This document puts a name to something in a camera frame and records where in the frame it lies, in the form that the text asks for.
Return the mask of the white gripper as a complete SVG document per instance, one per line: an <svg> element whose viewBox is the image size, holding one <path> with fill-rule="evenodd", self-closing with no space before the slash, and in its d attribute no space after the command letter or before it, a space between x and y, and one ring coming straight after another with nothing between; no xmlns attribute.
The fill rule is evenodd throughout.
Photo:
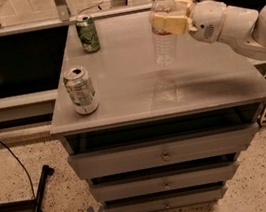
<svg viewBox="0 0 266 212"><path fill-rule="evenodd" d="M190 35L196 41L209 44L217 41L226 12L225 3L210 0L196 5L191 0L175 0L175 3L184 10L185 15L156 13L152 18L154 28L179 36L187 33L193 25Z"/></svg>

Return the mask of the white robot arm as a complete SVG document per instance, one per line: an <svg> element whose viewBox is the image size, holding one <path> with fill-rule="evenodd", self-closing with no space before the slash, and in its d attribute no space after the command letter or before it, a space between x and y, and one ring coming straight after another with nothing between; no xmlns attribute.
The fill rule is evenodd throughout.
<svg viewBox="0 0 266 212"><path fill-rule="evenodd" d="M266 5L258 12L213 0L173 3L175 10L152 11L152 27L176 36L188 33L203 43L224 43L239 55L266 61Z"/></svg>

